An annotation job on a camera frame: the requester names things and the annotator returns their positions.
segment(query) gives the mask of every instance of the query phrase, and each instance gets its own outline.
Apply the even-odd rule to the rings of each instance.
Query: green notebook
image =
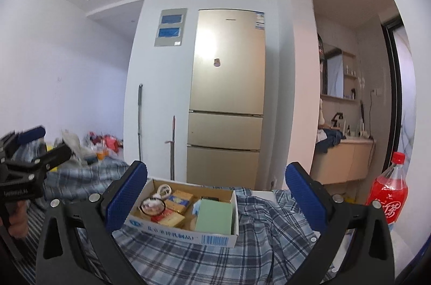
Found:
[[[232,205],[230,203],[201,200],[195,231],[230,235],[231,228]]]

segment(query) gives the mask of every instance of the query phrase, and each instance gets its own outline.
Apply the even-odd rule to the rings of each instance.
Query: vanity cabinet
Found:
[[[328,149],[326,154],[315,152],[310,177],[321,184],[345,183],[364,179],[374,151],[370,139],[344,139]]]

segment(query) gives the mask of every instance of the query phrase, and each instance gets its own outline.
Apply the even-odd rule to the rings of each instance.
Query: refrigerator door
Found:
[[[254,11],[200,10],[190,109],[263,114],[265,31]]]
[[[259,150],[262,118],[189,113],[188,144]]]
[[[258,160],[258,152],[188,147],[187,183],[254,189]]]

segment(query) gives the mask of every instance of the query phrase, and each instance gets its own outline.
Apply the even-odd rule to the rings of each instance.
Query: red bottle cap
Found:
[[[392,162],[395,164],[404,164],[404,161],[406,160],[406,155],[402,152],[394,152],[392,154]]]

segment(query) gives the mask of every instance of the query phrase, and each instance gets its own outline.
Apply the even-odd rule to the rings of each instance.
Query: bed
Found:
[[[16,158],[30,161],[38,155],[38,148],[36,143],[23,146],[16,152]],[[47,201],[58,198],[70,202],[102,193],[127,168],[124,161],[108,157],[89,167],[69,160],[57,171],[48,173],[45,197],[31,201],[28,209],[29,235],[24,240],[28,255],[16,264],[30,284],[35,284],[37,244]],[[128,226],[115,231],[113,236],[148,284],[285,285],[310,253],[316,234],[288,190],[274,190],[271,195],[234,189],[239,213],[239,237],[234,248],[167,241]],[[95,273],[106,279],[85,231],[79,233]],[[330,270],[325,280],[331,277]]]

